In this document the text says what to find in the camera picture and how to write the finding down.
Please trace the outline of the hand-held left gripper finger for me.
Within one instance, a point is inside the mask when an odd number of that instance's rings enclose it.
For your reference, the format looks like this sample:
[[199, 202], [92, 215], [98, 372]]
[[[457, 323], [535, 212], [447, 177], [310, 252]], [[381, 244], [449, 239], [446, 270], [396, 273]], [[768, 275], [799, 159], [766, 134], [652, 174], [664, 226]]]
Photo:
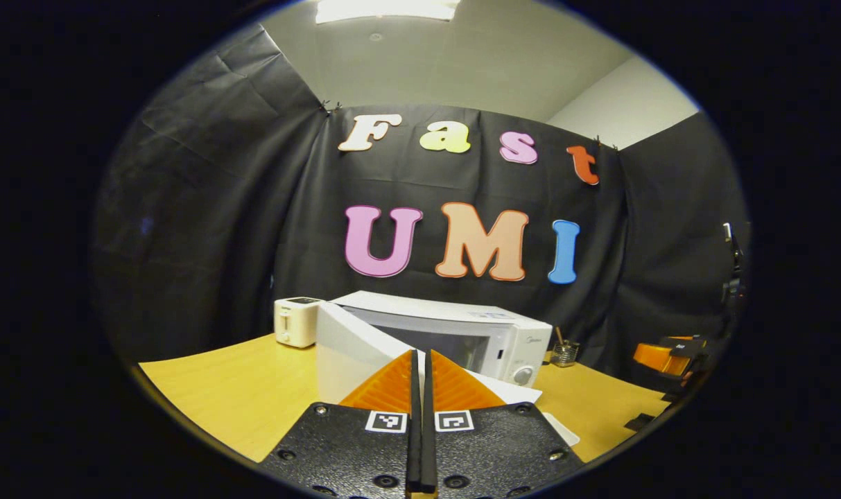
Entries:
[[340, 404], [310, 404], [261, 468], [327, 498], [408, 498], [421, 476], [421, 414], [410, 349]]
[[422, 484], [439, 498], [510, 498], [584, 461], [530, 401], [506, 403], [438, 351], [424, 363]]

